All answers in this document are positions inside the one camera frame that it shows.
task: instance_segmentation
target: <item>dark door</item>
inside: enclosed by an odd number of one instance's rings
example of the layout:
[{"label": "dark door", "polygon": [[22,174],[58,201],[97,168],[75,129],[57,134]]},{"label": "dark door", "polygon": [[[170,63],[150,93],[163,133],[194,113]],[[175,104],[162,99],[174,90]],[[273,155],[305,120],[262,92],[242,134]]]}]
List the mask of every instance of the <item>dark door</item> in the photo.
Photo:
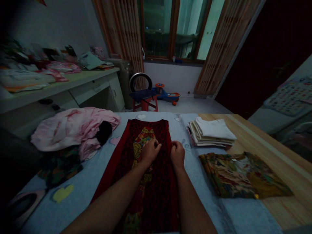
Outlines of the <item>dark door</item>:
[{"label": "dark door", "polygon": [[267,0],[216,101],[248,119],[312,53],[312,1]]}]

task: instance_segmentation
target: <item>curtain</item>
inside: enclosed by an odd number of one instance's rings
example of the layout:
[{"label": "curtain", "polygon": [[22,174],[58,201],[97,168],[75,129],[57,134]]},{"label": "curtain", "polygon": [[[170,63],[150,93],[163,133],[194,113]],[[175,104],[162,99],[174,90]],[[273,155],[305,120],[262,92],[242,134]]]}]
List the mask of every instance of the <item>curtain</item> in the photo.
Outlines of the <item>curtain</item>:
[{"label": "curtain", "polygon": [[208,95],[216,92],[259,3],[260,0],[224,1],[194,93]]},{"label": "curtain", "polygon": [[[109,53],[131,60],[134,73],[144,72],[141,30],[136,0],[94,0]],[[136,89],[145,89],[145,79],[136,79]]]}]

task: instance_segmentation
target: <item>red stool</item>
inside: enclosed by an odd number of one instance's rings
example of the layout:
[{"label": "red stool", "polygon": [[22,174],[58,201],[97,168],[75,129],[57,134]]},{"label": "red stool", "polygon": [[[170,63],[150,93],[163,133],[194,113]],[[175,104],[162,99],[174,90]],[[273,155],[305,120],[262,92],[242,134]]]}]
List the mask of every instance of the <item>red stool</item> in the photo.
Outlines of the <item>red stool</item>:
[{"label": "red stool", "polygon": [[[153,100],[155,100],[156,105],[150,104],[150,102]],[[141,107],[141,110],[148,111],[149,106],[155,108],[155,110],[153,110],[153,111],[158,112],[157,96],[145,98],[145,99],[141,100],[141,104],[139,104],[139,105],[136,105],[136,101],[134,99],[132,99],[132,111],[133,112],[136,112],[137,109],[140,107]]]}]

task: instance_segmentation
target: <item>red dress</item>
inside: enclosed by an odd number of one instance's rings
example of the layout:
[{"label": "red dress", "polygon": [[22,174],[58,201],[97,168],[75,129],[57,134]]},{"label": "red dress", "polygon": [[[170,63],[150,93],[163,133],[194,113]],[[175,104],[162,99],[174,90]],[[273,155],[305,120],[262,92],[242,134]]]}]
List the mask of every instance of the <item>red dress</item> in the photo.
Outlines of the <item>red dress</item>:
[{"label": "red dress", "polygon": [[145,172],[130,205],[114,233],[160,233],[179,230],[176,178],[170,160],[171,138],[166,120],[128,120],[91,203],[141,161],[146,140],[156,138],[162,147]]}]

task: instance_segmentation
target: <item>hand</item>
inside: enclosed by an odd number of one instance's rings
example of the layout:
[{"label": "hand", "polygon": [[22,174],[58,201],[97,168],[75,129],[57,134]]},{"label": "hand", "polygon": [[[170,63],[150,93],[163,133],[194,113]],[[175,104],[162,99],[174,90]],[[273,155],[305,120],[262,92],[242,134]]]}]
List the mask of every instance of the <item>hand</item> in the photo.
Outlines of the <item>hand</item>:
[{"label": "hand", "polygon": [[182,144],[179,141],[173,141],[170,157],[175,170],[184,169],[184,155],[185,150]]},{"label": "hand", "polygon": [[158,143],[158,140],[153,138],[152,140],[146,141],[142,148],[142,162],[146,163],[148,166],[156,159],[161,144]]}]

